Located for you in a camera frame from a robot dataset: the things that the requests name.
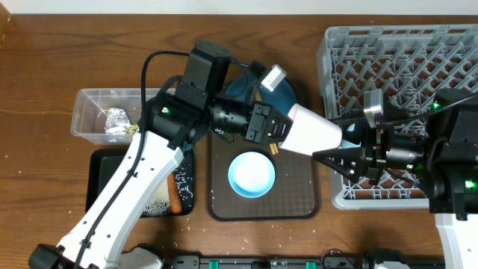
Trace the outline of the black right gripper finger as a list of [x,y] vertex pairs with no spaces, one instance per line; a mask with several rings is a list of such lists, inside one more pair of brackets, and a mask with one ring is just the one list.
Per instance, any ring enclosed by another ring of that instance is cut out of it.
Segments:
[[364,176],[364,149],[361,147],[314,152],[312,158],[346,178]]
[[352,124],[359,124],[360,126],[367,125],[367,119],[363,114],[345,115],[344,117],[329,119],[329,121],[338,126],[350,126]]

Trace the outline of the pink cup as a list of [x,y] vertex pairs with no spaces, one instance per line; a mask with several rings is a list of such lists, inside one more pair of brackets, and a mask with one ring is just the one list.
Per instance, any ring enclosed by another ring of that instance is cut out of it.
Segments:
[[341,145],[342,131],[326,118],[296,103],[288,112],[292,126],[279,148],[302,155],[337,149]]

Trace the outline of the orange carrot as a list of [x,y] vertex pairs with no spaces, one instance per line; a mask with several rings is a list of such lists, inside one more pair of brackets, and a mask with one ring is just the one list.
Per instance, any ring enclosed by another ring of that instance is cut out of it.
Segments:
[[182,213],[181,199],[176,185],[175,175],[171,173],[167,177],[168,195],[170,200],[170,208],[173,214]]

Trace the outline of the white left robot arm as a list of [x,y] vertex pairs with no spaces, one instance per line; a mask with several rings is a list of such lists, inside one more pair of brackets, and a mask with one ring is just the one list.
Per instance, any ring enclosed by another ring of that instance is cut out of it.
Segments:
[[238,134],[267,145],[285,140],[291,119],[253,99],[222,94],[228,68],[237,59],[225,47],[199,41],[187,53],[183,74],[166,80],[158,93],[140,97],[139,129],[124,159],[80,222],[54,246],[39,244],[30,268],[161,268],[163,259],[146,247],[125,252],[132,229],[157,189],[186,152],[208,132]]

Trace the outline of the light blue cup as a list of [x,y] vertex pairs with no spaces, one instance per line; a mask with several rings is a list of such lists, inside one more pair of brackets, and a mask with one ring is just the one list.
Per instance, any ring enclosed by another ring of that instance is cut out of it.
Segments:
[[343,130],[341,148],[355,148],[361,146],[361,141],[364,135],[364,130],[361,126],[357,126],[355,123],[348,126]]

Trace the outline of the light blue rice bowl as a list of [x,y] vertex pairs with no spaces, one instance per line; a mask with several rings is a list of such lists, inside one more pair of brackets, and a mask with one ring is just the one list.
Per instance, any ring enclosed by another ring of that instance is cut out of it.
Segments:
[[235,193],[254,199],[264,196],[271,190],[276,181],[276,170],[268,156],[249,151],[232,160],[227,176]]

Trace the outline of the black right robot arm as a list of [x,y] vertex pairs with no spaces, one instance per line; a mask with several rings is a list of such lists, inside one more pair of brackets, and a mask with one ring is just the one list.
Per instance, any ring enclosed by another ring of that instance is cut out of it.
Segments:
[[430,111],[409,116],[381,90],[364,94],[362,113],[333,119],[346,149],[314,152],[312,158],[351,182],[377,185],[383,173],[405,170],[410,185],[429,200],[446,268],[477,267],[477,95],[437,90]]

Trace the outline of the silver yellow snack wrapper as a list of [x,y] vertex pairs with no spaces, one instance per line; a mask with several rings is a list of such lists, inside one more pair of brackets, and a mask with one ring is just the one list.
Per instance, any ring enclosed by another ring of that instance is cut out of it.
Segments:
[[139,129],[138,124],[132,124],[126,112],[121,108],[109,108],[105,121],[105,134],[133,135]]

